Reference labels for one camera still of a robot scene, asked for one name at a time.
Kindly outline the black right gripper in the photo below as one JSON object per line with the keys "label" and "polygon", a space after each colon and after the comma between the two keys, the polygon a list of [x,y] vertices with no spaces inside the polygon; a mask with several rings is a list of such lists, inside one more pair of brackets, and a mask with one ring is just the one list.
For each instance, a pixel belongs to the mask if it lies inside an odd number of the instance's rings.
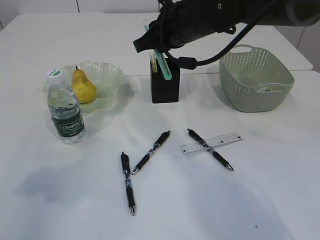
{"label": "black right gripper", "polygon": [[[163,42],[167,50],[184,45],[214,33],[233,35],[240,21],[239,0],[160,0],[161,11],[166,9]],[[147,32],[133,41],[137,53],[160,50],[160,26],[152,21]]]}

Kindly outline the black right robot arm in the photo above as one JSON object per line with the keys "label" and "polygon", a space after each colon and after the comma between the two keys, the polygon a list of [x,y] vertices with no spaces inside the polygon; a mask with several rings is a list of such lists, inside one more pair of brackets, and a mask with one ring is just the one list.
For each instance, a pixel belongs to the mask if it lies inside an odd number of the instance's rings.
{"label": "black right robot arm", "polygon": [[178,49],[239,23],[266,26],[312,26],[320,20],[318,0],[180,0],[165,1],[149,30],[133,41],[136,52]]}

